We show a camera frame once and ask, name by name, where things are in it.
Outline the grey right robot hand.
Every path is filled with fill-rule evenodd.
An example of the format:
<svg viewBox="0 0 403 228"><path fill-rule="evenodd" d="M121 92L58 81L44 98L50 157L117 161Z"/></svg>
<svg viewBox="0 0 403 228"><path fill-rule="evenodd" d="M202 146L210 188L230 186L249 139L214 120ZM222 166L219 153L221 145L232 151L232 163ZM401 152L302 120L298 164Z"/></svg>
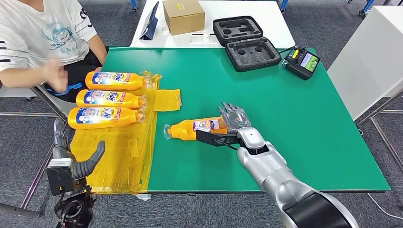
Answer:
<svg viewBox="0 0 403 228"><path fill-rule="evenodd" d="M243 108L227 102L222 102L221 106L217 108L223 118L228 133L236 133L241 128L251 127L251 122Z"/></svg>

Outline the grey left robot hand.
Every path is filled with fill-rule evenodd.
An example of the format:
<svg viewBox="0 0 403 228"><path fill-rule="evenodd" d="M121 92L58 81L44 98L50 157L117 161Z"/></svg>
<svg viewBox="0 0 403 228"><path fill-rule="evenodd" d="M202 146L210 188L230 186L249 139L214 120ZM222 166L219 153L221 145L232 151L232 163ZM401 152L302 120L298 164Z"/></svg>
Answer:
<svg viewBox="0 0 403 228"><path fill-rule="evenodd" d="M71 169L74 180L89 176L105 152L105 141L99 141L96 151L85 161L77 161L71 151L68 137L64 133L65 123L61 118L54 121L54 147L53 158L48 167L67 167Z"/></svg>

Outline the person's right hand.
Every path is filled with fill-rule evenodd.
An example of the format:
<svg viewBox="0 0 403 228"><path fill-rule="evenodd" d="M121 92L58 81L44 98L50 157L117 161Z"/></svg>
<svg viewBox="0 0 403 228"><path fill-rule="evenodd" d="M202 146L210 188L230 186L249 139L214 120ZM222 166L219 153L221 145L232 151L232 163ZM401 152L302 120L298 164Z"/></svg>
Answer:
<svg viewBox="0 0 403 228"><path fill-rule="evenodd" d="M56 93L63 93L68 86L67 71L57 59L50 59L42 68L44 82L50 85Z"/></svg>

